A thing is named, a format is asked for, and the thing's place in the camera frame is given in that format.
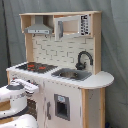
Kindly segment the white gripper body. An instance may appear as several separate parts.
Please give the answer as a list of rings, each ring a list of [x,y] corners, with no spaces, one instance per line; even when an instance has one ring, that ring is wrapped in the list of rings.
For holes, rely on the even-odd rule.
[[[25,88],[26,95],[31,97],[33,94],[39,92],[39,87],[22,79],[14,79],[14,82],[22,84]]]

